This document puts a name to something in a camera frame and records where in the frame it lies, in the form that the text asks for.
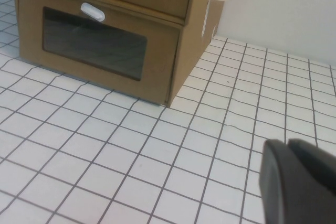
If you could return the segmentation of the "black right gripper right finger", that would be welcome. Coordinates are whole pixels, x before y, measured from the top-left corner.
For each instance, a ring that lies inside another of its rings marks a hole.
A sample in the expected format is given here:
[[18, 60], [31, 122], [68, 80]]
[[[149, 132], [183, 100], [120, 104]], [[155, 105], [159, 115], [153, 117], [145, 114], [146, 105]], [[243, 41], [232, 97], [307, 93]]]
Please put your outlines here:
[[298, 138], [292, 138], [288, 147], [309, 174], [335, 195], [335, 156]]

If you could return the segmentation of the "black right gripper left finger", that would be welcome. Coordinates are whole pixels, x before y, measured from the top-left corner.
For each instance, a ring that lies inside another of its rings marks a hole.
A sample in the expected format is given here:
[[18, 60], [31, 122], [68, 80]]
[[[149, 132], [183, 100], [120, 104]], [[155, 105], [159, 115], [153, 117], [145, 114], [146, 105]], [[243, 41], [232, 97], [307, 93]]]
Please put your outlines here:
[[266, 223], [335, 223], [335, 195], [280, 140], [264, 143], [259, 187]]

